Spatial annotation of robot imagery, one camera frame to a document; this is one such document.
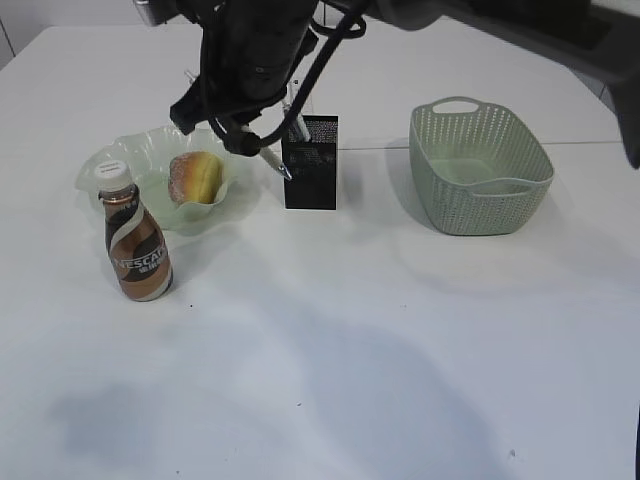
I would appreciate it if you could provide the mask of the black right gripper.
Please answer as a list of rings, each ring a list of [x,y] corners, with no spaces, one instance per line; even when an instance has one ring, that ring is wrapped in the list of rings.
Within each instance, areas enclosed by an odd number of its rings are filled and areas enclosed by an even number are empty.
[[[315,13],[315,1],[177,1],[177,11],[201,26],[205,66],[170,108],[185,135],[211,117],[252,121],[278,102]]]

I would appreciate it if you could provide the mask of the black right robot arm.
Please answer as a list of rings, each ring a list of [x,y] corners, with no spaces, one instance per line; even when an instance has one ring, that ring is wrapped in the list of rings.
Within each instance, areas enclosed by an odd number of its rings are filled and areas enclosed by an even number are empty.
[[[177,1],[202,30],[200,71],[170,109],[183,133],[207,122],[232,153],[251,157],[278,142],[329,59],[361,37],[372,17],[405,31],[450,17],[602,82],[629,163],[639,163],[639,19],[589,1],[337,1],[325,31],[313,1]]]

